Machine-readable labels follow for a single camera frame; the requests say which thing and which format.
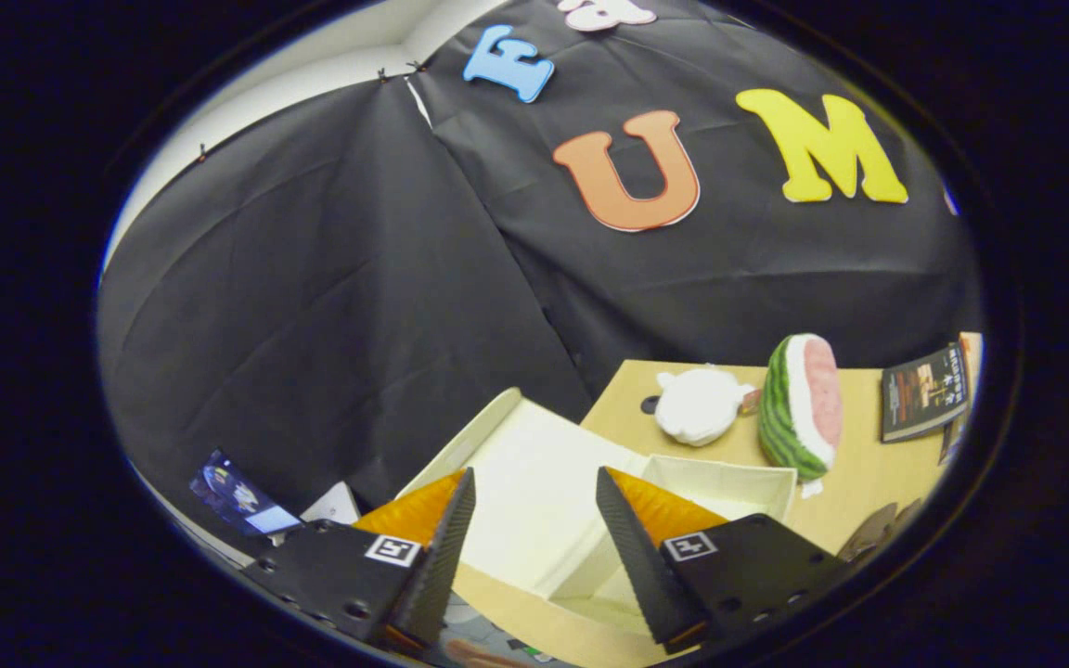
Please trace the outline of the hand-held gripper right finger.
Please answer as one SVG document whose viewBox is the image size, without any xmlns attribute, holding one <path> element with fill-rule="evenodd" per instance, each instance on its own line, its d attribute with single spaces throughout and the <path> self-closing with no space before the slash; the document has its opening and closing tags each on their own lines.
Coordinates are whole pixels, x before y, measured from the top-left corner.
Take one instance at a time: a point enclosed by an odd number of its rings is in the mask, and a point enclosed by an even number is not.
<svg viewBox="0 0 1069 668">
<path fill-rule="evenodd" d="M 650 637 L 669 654 L 754 646 L 810 621 L 850 574 L 766 513 L 727 521 L 614 467 L 598 470 L 595 500 Z"/>
</svg>

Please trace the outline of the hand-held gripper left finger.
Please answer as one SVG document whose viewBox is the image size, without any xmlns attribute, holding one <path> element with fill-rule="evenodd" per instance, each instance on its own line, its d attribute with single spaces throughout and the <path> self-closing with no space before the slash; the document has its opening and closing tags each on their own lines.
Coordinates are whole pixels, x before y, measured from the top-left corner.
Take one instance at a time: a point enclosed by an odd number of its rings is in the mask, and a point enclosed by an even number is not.
<svg viewBox="0 0 1069 668">
<path fill-rule="evenodd" d="M 476 504 L 471 467 L 382 504 L 360 521 L 311 521 L 242 568 L 289 611 L 397 652 L 436 644 Z"/>
</svg>

